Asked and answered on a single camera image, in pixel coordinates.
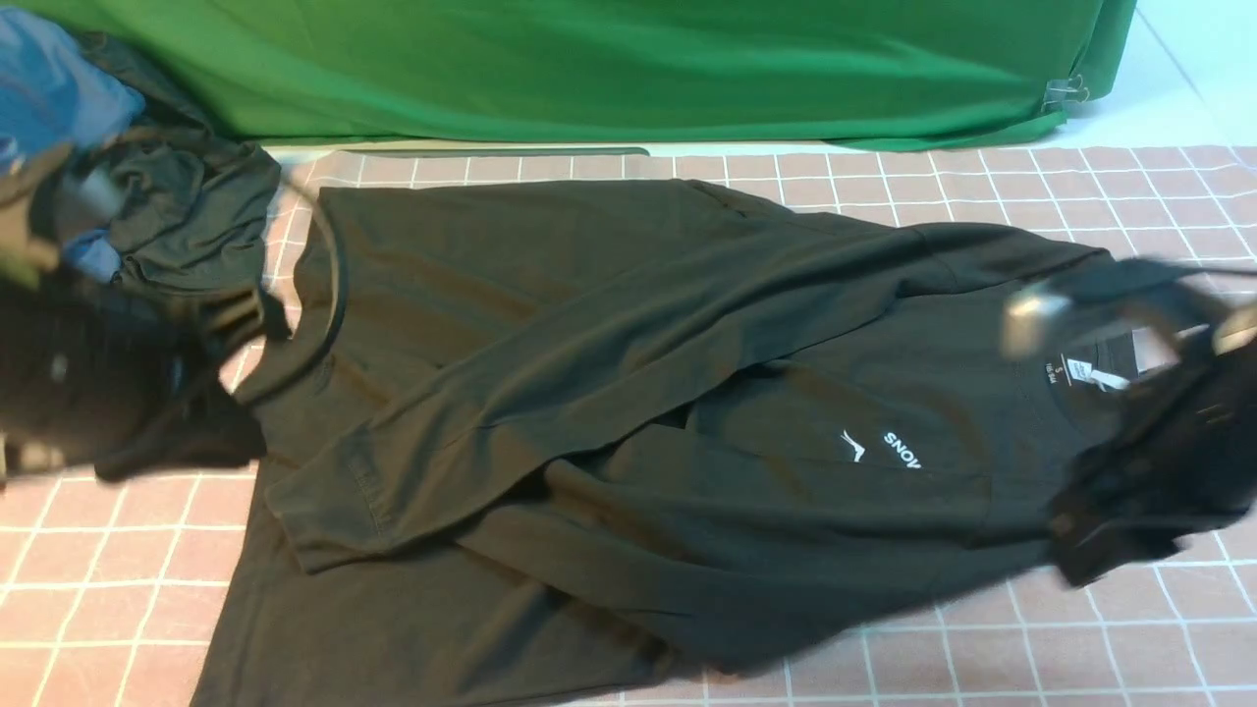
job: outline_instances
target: black clothing pile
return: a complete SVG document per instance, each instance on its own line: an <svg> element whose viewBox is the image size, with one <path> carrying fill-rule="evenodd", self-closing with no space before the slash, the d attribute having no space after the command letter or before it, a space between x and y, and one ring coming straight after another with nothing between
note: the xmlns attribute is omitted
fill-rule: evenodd
<svg viewBox="0 0 1257 707"><path fill-rule="evenodd" d="M143 96L136 125L217 135L214 120L140 52L103 33L77 39L84 59ZM220 142L234 151L206 159L151 143L129 146L118 159L113 175L126 186L127 205L108 240L122 258L123 283L178 294L261 281L279 164L258 145Z"/></svg>
<svg viewBox="0 0 1257 707"><path fill-rule="evenodd" d="M1045 561L1130 337L998 355L1004 299L1110 260L701 182L324 189L348 313L260 411L199 707L548 703L734 673ZM298 345L327 315L319 238Z"/></svg>

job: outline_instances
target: blue fabric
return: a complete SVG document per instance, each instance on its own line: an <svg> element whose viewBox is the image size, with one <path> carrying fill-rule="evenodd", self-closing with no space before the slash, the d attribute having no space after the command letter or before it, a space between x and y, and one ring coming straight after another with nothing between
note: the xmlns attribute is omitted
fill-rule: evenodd
<svg viewBox="0 0 1257 707"><path fill-rule="evenodd" d="M59 25L0 8L0 174L58 142L98 145L143 108L140 93L88 63ZM99 234L75 240L65 255L93 276L118 258Z"/></svg>
<svg viewBox="0 0 1257 707"><path fill-rule="evenodd" d="M104 230L78 237L65 245L63 250L65 259L96 281L104 283L112 281L122 267L122 257L106 240L108 237L109 233Z"/></svg>

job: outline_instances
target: sweatshirt cuff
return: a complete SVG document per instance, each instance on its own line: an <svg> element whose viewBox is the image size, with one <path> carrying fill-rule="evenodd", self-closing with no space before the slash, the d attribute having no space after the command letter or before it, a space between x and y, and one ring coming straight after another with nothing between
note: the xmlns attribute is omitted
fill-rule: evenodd
<svg viewBox="0 0 1257 707"><path fill-rule="evenodd" d="M383 531L368 502L371 472L347 458L354 447L334 445L264 492L305 574L383 552ZM341 452L346 448L351 452Z"/></svg>

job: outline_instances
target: clothing tag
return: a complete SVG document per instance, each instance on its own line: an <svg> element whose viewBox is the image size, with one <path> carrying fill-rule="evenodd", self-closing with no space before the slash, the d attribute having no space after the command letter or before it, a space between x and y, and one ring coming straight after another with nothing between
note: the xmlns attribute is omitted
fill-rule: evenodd
<svg viewBox="0 0 1257 707"><path fill-rule="evenodd" d="M1065 369L1071 380L1099 386L1100 390L1125 390L1130 385L1129 380L1116 374L1096 370L1094 365L1077 359L1066 359Z"/></svg>

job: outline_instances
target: sweatshirt sleeve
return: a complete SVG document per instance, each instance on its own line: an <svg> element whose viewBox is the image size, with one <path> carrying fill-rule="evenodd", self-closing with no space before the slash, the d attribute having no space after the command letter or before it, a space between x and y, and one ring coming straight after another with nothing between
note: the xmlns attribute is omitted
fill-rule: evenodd
<svg viewBox="0 0 1257 707"><path fill-rule="evenodd" d="M999 226L843 239L835 235L845 221L833 223L826 231L787 219L650 263L400 396L265 491L303 569L449 531L547 463L615 444L740 370L876 320L899 298L1090 253L1056 244L1013 257L1016 245L997 242L1021 237Z"/></svg>

